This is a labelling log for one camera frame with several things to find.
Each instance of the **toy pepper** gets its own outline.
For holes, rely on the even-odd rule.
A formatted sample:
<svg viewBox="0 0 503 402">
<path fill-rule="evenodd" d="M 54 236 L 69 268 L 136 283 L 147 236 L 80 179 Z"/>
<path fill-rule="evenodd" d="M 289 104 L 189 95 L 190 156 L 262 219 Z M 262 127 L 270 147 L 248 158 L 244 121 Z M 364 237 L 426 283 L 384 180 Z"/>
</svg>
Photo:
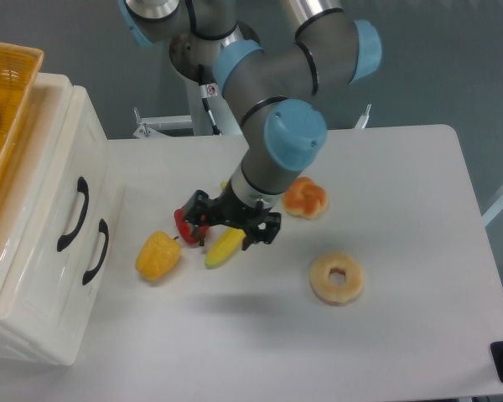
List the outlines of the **toy pepper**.
<svg viewBox="0 0 503 402">
<path fill-rule="evenodd" d="M 177 229 L 184 241 L 190 243 L 191 245 L 194 245 L 195 243 L 200 243 L 201 246 L 205 245 L 204 240 L 207 232 L 209 231 L 209 226 L 194 226 L 185 222 L 183 217 L 183 209 L 176 209 L 174 212 L 175 224 L 177 225 Z"/>
<path fill-rule="evenodd" d="M 149 281 L 169 272 L 181 256 L 176 239 L 161 231 L 151 234 L 136 259 L 136 270 Z"/>
</svg>

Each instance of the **yellow basket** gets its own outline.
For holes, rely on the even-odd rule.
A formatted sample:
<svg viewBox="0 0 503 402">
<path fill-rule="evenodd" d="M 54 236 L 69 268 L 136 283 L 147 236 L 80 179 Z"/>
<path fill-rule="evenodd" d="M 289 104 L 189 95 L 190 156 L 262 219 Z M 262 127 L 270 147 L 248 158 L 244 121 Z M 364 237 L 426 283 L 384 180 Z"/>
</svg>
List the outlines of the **yellow basket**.
<svg viewBox="0 0 503 402">
<path fill-rule="evenodd" d="M 0 43 L 0 182 L 42 63 L 39 49 Z"/>
</svg>

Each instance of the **white table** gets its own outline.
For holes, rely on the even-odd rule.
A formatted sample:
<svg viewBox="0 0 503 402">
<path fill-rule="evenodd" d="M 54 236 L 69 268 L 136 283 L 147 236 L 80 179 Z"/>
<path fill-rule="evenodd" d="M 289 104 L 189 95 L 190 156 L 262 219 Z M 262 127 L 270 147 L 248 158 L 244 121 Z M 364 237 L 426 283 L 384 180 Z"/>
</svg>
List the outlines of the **white table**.
<svg viewBox="0 0 503 402">
<path fill-rule="evenodd" d="M 127 189 L 90 324 L 69 368 L 0 360 L 0 400 L 386 401 L 503 394 L 490 343 L 503 291 L 456 134 L 446 126 L 332 131 L 305 172 L 329 192 L 318 221 L 283 215 L 272 245 L 218 270 L 205 250 L 149 284 L 154 230 L 197 189 L 217 195 L 241 137 L 111 143 Z M 221 228 L 213 228 L 219 234 Z M 212 244 L 211 236 L 207 247 Z M 343 250 L 366 288 L 330 307 L 311 261 Z"/>
</svg>

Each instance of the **toy donut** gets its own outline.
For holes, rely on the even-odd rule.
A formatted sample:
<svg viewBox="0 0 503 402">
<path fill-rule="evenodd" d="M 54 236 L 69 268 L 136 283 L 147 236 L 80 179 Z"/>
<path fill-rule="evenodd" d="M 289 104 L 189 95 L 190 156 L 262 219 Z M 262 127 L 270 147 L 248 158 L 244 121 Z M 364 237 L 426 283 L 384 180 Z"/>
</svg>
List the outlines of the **toy donut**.
<svg viewBox="0 0 503 402">
<path fill-rule="evenodd" d="M 328 207 L 328 195 L 313 180 L 301 177 L 285 192 L 282 204 L 293 216 L 315 219 Z"/>
<path fill-rule="evenodd" d="M 336 285 L 329 274 L 338 272 L 345 276 L 343 285 Z M 315 295 L 324 303 L 342 306 L 355 300 L 363 290 L 363 270 L 349 255 L 332 253 L 319 257 L 311 266 L 309 282 Z"/>
</svg>

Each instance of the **yellow banana toy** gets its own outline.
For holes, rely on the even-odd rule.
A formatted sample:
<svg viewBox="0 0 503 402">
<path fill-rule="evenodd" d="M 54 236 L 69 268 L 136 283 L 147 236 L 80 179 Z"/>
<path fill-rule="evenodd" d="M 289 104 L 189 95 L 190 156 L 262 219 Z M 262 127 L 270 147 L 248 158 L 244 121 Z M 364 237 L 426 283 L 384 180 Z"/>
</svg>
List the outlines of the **yellow banana toy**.
<svg viewBox="0 0 503 402">
<path fill-rule="evenodd" d="M 216 268 L 226 261 L 246 237 L 244 230 L 227 228 L 205 257 L 207 268 Z"/>
</svg>

